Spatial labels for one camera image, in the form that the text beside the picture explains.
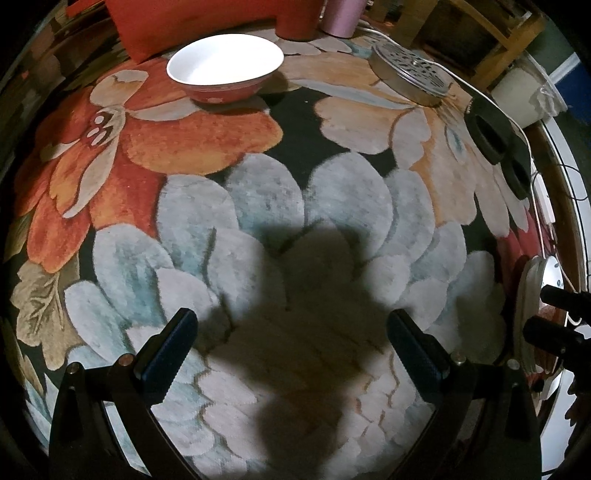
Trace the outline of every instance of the white bowl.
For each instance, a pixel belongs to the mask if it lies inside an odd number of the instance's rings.
[[[281,49],[269,40],[230,33],[181,48],[168,62],[166,72],[191,98],[227,103],[257,93],[283,58]]]

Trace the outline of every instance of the perforated lid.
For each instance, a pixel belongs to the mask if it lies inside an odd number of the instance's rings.
[[[436,97],[442,98],[447,95],[449,87],[435,69],[420,56],[389,42],[378,43],[372,48],[410,84]]]

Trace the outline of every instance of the orange flower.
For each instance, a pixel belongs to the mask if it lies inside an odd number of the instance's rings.
[[[78,251],[90,224],[130,223],[156,236],[155,204],[167,174],[207,175],[281,141],[260,98],[205,111],[165,66],[164,59],[122,64],[62,101],[37,128],[15,179],[15,213],[34,209],[27,253],[48,273]]]

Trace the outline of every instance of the metal tin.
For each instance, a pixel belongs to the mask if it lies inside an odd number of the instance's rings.
[[[392,43],[375,44],[369,65],[391,89],[420,105],[438,105],[449,90],[424,59]]]

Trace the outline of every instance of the floor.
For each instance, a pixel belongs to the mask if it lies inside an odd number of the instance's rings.
[[[473,145],[457,85],[424,108],[375,76],[373,39],[248,32],[286,58],[240,104],[198,106],[170,54],[121,49],[56,94],[9,180],[9,359],[46,445],[69,362],[111,364],[189,307],[198,341],[153,412],[200,473],[384,479],[432,412],[385,316],[492,363],[538,253],[529,201]]]

